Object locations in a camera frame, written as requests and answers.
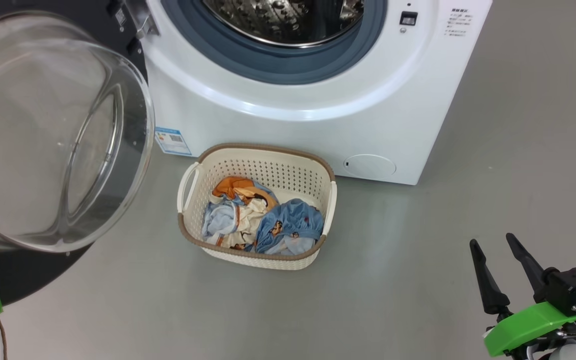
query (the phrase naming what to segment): washing machine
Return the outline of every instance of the washing machine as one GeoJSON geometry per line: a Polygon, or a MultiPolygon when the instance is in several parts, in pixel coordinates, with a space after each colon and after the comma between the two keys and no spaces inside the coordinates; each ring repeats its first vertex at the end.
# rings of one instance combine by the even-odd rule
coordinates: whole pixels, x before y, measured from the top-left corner
{"type": "Polygon", "coordinates": [[[490,0],[148,0],[141,39],[165,153],[225,142],[417,184],[490,0]]]}
{"type": "Polygon", "coordinates": [[[122,216],[155,142],[416,184],[488,0],[0,0],[0,297],[122,216]]]}

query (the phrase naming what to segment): brown basket rim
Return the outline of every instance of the brown basket rim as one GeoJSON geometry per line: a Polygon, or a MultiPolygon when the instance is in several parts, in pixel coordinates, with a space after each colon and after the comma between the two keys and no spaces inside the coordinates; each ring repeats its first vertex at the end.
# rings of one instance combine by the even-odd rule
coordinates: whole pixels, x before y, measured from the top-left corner
{"type": "MultiPolygon", "coordinates": [[[[275,153],[284,153],[284,154],[288,154],[288,155],[295,155],[297,157],[308,158],[310,160],[313,160],[314,162],[318,162],[319,164],[321,164],[326,169],[328,175],[330,176],[330,182],[334,182],[334,180],[335,180],[335,174],[334,174],[332,168],[330,167],[330,165],[326,162],[326,160],[322,159],[321,157],[318,157],[317,155],[313,155],[312,153],[299,151],[299,150],[293,150],[291,148],[283,148],[283,147],[279,147],[279,146],[256,145],[256,144],[248,144],[248,143],[224,143],[221,145],[213,146],[213,147],[209,148],[208,150],[204,151],[201,154],[201,156],[198,158],[197,162],[199,162],[201,164],[201,162],[203,162],[206,159],[206,157],[208,157],[208,155],[210,155],[216,151],[219,151],[219,150],[227,150],[227,149],[273,151],[275,153]]],[[[251,253],[251,252],[246,252],[246,251],[242,251],[242,250],[235,250],[233,248],[225,248],[225,247],[217,246],[214,244],[209,244],[209,243],[206,243],[205,241],[196,239],[195,237],[190,235],[190,232],[186,228],[186,224],[184,223],[184,215],[181,212],[179,212],[177,214],[177,221],[179,224],[179,230],[181,231],[183,236],[186,238],[186,240],[188,240],[190,243],[195,244],[196,246],[199,246],[201,248],[210,249],[212,251],[218,251],[220,253],[226,253],[229,255],[241,256],[243,258],[277,260],[277,261],[282,261],[282,262],[297,262],[299,260],[306,259],[306,258],[312,256],[314,253],[317,253],[317,251],[320,250],[320,248],[323,246],[323,244],[326,242],[326,239],[327,239],[326,235],[322,235],[320,237],[320,239],[317,241],[317,243],[315,244],[315,246],[313,246],[310,250],[308,250],[304,253],[300,253],[298,255],[269,255],[267,253],[251,253]]]]}

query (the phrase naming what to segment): white machine body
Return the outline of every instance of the white machine body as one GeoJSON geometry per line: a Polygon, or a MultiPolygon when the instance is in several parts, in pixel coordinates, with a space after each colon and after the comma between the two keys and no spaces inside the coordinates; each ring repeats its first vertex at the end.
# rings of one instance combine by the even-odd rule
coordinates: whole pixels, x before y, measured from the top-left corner
{"type": "Polygon", "coordinates": [[[166,153],[192,157],[226,142],[283,146],[324,158],[339,176],[415,185],[490,5],[391,0],[379,38],[357,64],[320,82],[283,85],[212,62],[150,0],[160,35],[142,46],[156,140],[166,153]],[[400,25],[403,11],[419,14],[415,26],[400,25]]]}
{"type": "Polygon", "coordinates": [[[576,343],[565,344],[553,351],[550,360],[576,360],[576,343]]]}

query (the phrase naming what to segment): plastic basket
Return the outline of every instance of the plastic basket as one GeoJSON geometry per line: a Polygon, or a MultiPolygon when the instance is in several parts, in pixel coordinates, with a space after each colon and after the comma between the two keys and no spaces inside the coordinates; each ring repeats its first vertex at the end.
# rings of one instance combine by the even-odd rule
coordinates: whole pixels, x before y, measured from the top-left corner
{"type": "Polygon", "coordinates": [[[183,174],[177,194],[179,229],[188,241],[219,259],[277,270],[300,270],[313,263],[328,237],[336,203],[335,175],[320,157],[287,148],[235,143],[206,150],[183,174]],[[256,180],[270,188],[280,203],[299,198],[316,207],[324,217],[320,240],[310,250],[291,256],[249,253],[202,241],[209,196],[228,176],[256,180]]]}

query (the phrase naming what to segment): wire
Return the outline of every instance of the wire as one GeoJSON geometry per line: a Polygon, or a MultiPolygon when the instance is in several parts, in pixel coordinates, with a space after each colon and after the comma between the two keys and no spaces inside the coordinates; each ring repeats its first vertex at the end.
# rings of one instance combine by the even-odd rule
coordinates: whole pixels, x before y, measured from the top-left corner
{"type": "Polygon", "coordinates": [[[4,360],[8,360],[8,342],[6,341],[6,331],[4,331],[4,324],[0,319],[0,332],[1,332],[1,343],[4,347],[4,360]]]}

